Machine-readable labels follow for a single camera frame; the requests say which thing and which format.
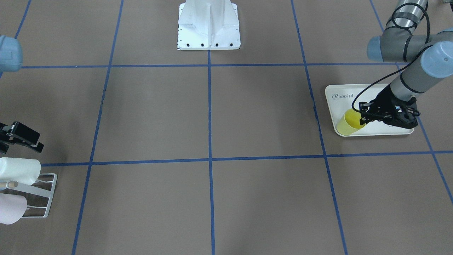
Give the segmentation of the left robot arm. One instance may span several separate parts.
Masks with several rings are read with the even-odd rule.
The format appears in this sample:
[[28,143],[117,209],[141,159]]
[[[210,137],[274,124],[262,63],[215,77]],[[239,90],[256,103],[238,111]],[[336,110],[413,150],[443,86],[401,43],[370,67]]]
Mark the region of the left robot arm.
[[373,100],[359,102],[360,124],[373,121],[413,129],[418,125],[417,98],[452,76],[452,29],[430,34],[427,0],[400,0],[381,36],[367,45],[377,62],[403,62],[397,77]]

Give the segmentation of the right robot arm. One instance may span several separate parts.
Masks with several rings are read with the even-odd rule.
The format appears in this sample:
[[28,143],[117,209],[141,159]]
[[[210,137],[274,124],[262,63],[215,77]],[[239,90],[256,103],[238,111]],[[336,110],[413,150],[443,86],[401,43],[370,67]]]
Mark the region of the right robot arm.
[[[0,36],[0,71],[17,72],[22,68],[23,51],[16,38],[5,35]],[[0,151],[6,154],[10,145],[18,144],[41,153],[44,144],[39,142],[40,133],[15,121],[10,125],[0,123]]]

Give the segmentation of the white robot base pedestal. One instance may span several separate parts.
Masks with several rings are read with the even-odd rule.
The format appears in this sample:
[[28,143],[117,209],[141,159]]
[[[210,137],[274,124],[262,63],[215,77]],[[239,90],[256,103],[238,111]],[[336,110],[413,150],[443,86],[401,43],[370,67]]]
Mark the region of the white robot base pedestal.
[[241,48],[238,7],[230,0],[186,0],[178,11],[177,50]]

